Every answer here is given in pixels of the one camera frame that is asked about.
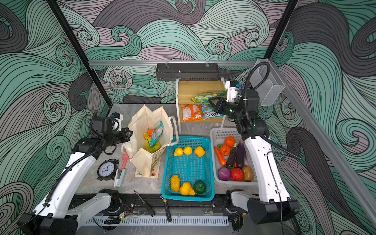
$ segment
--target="tomato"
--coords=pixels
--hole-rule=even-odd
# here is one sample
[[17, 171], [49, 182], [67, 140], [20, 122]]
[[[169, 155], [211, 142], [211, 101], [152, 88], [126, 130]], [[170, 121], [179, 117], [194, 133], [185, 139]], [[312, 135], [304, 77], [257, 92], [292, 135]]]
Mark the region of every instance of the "tomato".
[[234, 181], [243, 180], [243, 171], [240, 168], [234, 168], [231, 170], [231, 179]]

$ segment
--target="green fruit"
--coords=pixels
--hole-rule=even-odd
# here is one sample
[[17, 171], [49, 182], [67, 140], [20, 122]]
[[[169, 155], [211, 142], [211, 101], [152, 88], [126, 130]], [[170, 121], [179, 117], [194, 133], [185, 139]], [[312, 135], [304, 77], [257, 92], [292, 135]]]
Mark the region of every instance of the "green fruit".
[[206, 185], [202, 180], [197, 180], [196, 183], [194, 183], [193, 190], [197, 194], [204, 194], [206, 191]]

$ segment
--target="alarm clock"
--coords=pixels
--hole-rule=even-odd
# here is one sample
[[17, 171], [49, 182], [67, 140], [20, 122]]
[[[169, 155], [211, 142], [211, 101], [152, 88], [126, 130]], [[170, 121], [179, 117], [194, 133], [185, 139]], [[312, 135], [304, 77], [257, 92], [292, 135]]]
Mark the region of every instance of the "alarm clock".
[[116, 159], [109, 159], [102, 163], [97, 171], [98, 179], [102, 180], [110, 180], [114, 179], [116, 175], [116, 170], [118, 169], [117, 164], [119, 164], [119, 160]]

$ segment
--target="potato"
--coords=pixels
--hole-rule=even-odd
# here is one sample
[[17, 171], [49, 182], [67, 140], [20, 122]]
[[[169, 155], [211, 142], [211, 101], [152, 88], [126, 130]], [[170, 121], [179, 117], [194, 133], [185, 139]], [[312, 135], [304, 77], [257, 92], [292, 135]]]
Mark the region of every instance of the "potato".
[[243, 172], [243, 180], [244, 181], [252, 181], [254, 178], [254, 174], [252, 169], [249, 166], [244, 166], [243, 169], [241, 169]]

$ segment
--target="wooden shelf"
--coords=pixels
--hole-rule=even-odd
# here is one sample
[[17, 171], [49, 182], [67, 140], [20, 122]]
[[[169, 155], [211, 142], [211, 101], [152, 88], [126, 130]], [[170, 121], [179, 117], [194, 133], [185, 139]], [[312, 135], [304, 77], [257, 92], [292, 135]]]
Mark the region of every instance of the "wooden shelf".
[[223, 120], [223, 117], [219, 117], [219, 118], [211, 118], [207, 120], [184, 121], [181, 104], [179, 104], [179, 115], [180, 115], [180, 123], [221, 123]]
[[191, 101], [191, 99], [199, 94], [225, 90], [226, 89], [224, 88], [222, 81], [179, 81], [177, 100], [179, 105], [193, 104], [194, 102]]

